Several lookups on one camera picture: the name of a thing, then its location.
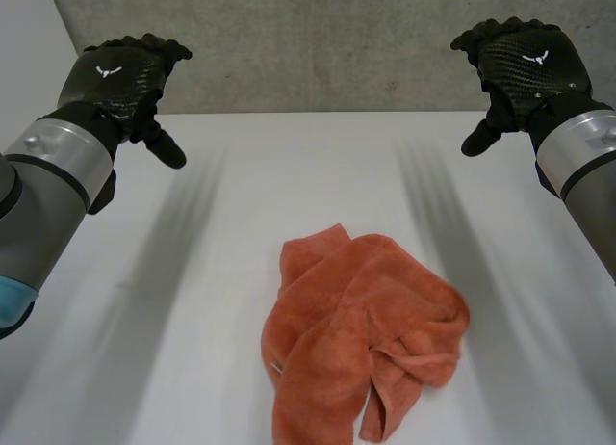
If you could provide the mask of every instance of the orange towel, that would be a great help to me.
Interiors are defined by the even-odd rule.
[[[360,437],[383,441],[453,375],[469,311],[392,239],[336,225],[286,243],[280,269],[261,342],[275,445],[351,445],[369,392]]]

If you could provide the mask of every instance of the white logo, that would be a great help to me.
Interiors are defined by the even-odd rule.
[[[530,62],[534,62],[534,63],[538,63],[539,65],[542,65],[543,62],[546,61],[546,58],[548,58],[549,53],[550,52],[546,50],[546,53],[543,54],[543,57],[530,58],[530,57],[527,57],[526,55],[523,55],[522,58],[524,58],[525,60],[529,60]]]
[[[109,76],[110,74],[114,74],[115,72],[118,72],[122,69],[122,67],[117,67],[116,69],[114,69],[113,71],[105,71],[103,69],[100,68],[100,66],[96,67],[96,70],[98,72],[100,72],[100,75],[103,76],[103,78]]]

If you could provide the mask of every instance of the concrete wall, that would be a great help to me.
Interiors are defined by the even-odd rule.
[[[163,113],[486,110],[476,72],[449,44],[514,15],[561,26],[597,98],[616,104],[616,0],[56,2],[78,49],[151,31],[194,51]]]

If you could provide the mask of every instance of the carbon fiber hand cover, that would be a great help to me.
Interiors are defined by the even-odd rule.
[[[451,43],[468,54],[492,105],[486,119],[462,144],[476,156],[503,132],[528,130],[533,112],[556,95],[591,96],[592,87],[576,48],[558,26],[509,18],[478,23]]]
[[[526,130],[532,111],[564,92],[592,93],[590,78],[569,38],[555,29],[501,34],[478,47],[478,65],[488,90],[509,100],[517,127]]]
[[[98,106],[119,122],[123,140],[128,140],[135,133],[134,119],[143,101],[153,92],[160,98],[166,79],[165,62],[159,55],[134,47],[97,49],[79,57],[58,105],[84,101]],[[146,101],[149,107],[156,104]]]

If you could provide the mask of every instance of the gray wall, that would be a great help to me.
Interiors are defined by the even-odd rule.
[[[75,46],[151,31],[185,42],[164,113],[482,110],[463,30],[559,24],[616,103],[616,0],[56,0]]]
[[[0,151],[56,109],[77,55],[52,0],[0,0]]]

